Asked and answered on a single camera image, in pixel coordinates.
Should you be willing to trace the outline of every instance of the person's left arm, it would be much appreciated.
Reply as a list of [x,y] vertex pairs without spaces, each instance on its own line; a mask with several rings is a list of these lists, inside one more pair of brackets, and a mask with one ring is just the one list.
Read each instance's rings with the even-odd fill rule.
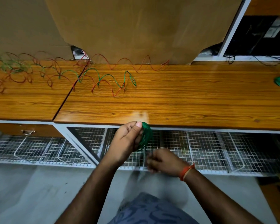
[[130,122],[117,130],[106,155],[55,224],[98,222],[114,174],[137,149],[141,129],[141,122]]

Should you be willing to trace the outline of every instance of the person's left hand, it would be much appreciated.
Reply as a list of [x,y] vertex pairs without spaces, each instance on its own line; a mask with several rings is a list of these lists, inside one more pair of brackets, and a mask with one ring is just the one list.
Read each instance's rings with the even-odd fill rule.
[[116,131],[104,158],[120,167],[130,154],[138,148],[142,133],[142,122],[134,121],[122,125]]

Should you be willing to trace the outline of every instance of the forearm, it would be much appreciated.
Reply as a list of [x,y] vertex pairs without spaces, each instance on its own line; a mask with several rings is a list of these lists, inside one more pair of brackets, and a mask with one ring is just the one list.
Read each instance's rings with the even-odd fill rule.
[[261,223],[196,169],[190,170],[184,181],[212,223]]
[[97,223],[116,170],[103,158],[56,224]]

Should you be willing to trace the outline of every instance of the red bracelet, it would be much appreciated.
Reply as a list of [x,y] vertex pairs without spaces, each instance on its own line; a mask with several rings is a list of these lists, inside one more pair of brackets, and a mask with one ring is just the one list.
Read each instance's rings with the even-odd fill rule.
[[189,170],[191,170],[191,169],[195,169],[195,163],[193,163],[192,165],[186,166],[186,167],[180,172],[180,174],[179,174],[179,179],[180,179],[181,181],[184,181],[184,176],[185,176],[185,174],[186,174]]

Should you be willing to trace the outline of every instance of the fingernail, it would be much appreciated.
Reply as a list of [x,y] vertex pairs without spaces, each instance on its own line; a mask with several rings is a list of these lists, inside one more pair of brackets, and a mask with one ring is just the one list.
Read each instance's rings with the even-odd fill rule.
[[137,123],[136,123],[136,126],[142,128],[142,122],[140,122],[140,121],[137,122]]

